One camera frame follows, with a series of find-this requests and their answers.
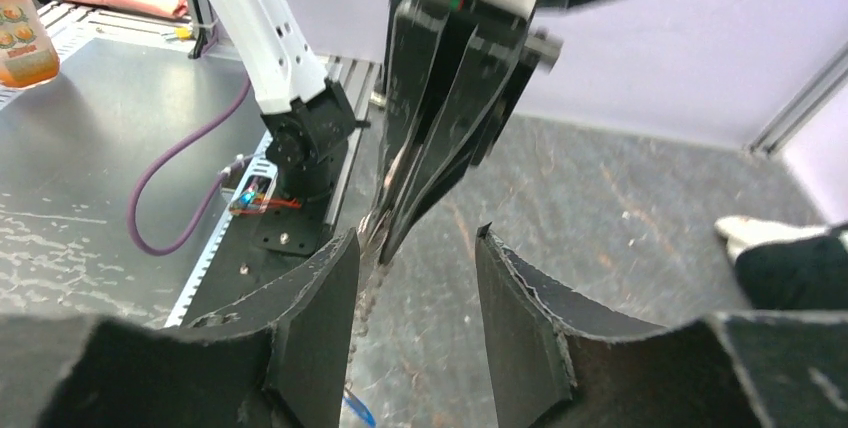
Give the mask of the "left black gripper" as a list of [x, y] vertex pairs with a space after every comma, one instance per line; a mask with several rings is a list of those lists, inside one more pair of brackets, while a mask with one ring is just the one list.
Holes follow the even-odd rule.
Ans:
[[390, 263], [411, 228], [497, 140], [538, 64], [562, 43], [487, 0], [391, 0], [370, 231]]

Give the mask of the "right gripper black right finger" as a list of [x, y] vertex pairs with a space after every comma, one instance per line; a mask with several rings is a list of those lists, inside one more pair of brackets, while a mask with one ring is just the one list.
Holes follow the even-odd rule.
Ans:
[[489, 226], [475, 265], [501, 427], [847, 423], [845, 312], [717, 312], [663, 327], [551, 278]]

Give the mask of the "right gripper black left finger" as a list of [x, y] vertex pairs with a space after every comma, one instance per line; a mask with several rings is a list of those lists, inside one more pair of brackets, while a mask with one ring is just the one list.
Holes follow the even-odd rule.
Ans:
[[335, 427], [357, 298], [349, 231], [183, 327], [1, 319], [5, 427]]

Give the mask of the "key with blue tag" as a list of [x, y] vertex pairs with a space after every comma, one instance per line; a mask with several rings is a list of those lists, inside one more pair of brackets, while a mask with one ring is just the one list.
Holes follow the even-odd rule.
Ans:
[[344, 389], [343, 401], [364, 427], [375, 428], [377, 426], [374, 415], [367, 405], [348, 388]]

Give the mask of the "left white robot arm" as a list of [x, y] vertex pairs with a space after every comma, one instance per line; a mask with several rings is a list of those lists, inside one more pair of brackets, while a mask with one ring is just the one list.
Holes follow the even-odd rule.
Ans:
[[[210, 0], [247, 71], [282, 172], [320, 169], [352, 134], [353, 109], [287, 0]], [[392, 261], [413, 226], [481, 163], [538, 68], [562, 43], [545, 9], [601, 0], [390, 0], [381, 94], [382, 180], [361, 232]]]

